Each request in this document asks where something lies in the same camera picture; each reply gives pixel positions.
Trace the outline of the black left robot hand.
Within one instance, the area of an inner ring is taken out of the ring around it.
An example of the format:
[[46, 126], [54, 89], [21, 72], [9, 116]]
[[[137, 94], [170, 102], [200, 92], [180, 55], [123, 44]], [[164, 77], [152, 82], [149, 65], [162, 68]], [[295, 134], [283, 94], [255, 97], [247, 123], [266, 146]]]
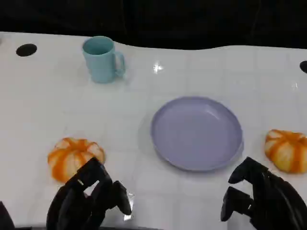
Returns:
[[104, 165], [91, 158], [56, 193], [47, 213], [48, 230], [97, 230], [106, 211], [118, 207], [124, 215], [132, 209], [127, 189], [112, 181]]

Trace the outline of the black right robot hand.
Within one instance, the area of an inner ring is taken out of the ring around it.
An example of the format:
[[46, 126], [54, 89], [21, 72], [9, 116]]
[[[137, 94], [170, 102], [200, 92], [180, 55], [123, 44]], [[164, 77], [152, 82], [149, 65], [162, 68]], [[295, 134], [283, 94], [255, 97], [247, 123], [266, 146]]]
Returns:
[[250, 157], [235, 168], [228, 182], [237, 184], [243, 180], [252, 184], [253, 195], [229, 186], [223, 197], [222, 222], [237, 212], [248, 216], [257, 230], [307, 228], [307, 206], [290, 183]]

